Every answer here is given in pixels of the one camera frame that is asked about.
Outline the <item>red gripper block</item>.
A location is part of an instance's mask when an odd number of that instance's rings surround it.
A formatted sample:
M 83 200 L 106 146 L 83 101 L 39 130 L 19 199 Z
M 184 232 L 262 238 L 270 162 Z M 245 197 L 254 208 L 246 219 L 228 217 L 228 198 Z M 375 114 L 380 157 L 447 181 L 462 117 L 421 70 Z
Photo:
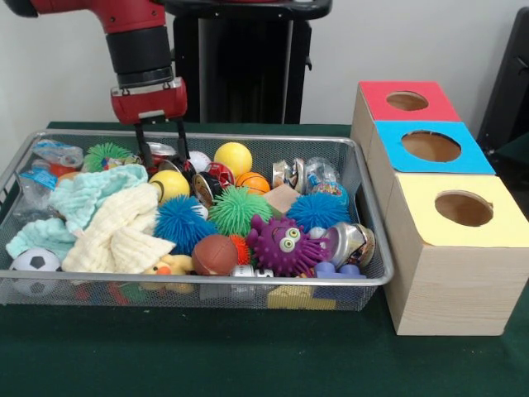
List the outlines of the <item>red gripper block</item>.
M 155 171 L 150 146 L 145 140 L 142 121 L 148 118 L 161 117 L 172 119 L 182 117 L 188 109 L 187 90 L 184 80 L 176 77 L 161 84 L 138 88 L 111 89 L 113 111 L 121 124 L 134 125 L 136 141 L 143 158 L 144 167 L 149 174 Z M 179 163 L 189 160 L 188 143 L 182 118 L 176 118 Z

